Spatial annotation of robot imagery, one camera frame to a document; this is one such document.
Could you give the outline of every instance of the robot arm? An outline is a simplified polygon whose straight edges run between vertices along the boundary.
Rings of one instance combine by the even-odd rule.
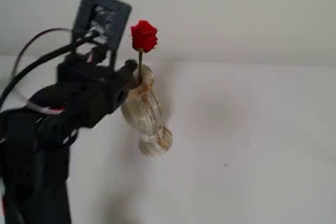
[[[82,0],[71,43],[37,60],[43,63],[68,53],[57,67],[57,82],[29,99],[60,113],[44,114],[27,106],[0,113],[0,176],[5,185],[6,224],[71,223],[66,187],[69,148],[80,128],[94,127],[125,101],[138,66],[128,60],[114,70],[130,10],[115,0]],[[84,43],[97,45],[90,56],[76,52]],[[110,65],[97,66],[108,50]],[[36,66],[33,63],[28,70]],[[1,102],[28,70],[12,80]]]

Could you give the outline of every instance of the flower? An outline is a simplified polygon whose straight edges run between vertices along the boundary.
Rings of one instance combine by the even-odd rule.
[[[146,20],[140,20],[131,26],[132,47],[138,52],[149,52],[158,43],[157,29]]]

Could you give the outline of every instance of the vase base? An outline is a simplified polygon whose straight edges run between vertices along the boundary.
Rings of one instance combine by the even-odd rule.
[[[163,134],[160,137],[148,142],[141,137],[139,140],[139,148],[143,154],[148,157],[157,157],[166,153],[173,143],[173,136],[170,130],[163,127]]]

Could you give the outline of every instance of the rose stem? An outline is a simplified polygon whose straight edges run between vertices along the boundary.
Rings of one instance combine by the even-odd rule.
[[[139,52],[139,65],[138,65],[138,73],[139,73],[139,85],[141,84],[142,77],[142,52]]]

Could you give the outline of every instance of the white backdrop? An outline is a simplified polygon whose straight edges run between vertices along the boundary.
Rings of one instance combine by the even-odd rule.
[[[13,61],[0,57],[2,86]],[[335,69],[146,62],[172,148],[142,155],[120,110],[81,131],[74,224],[336,223]],[[30,74],[25,94],[52,83],[55,64]]]
[[[0,54],[17,54],[36,32],[72,27],[80,0],[0,0]],[[159,28],[156,58],[336,66],[335,0],[123,0],[129,27],[147,19]],[[49,37],[40,55],[62,37]],[[133,56],[125,37],[120,55]]]

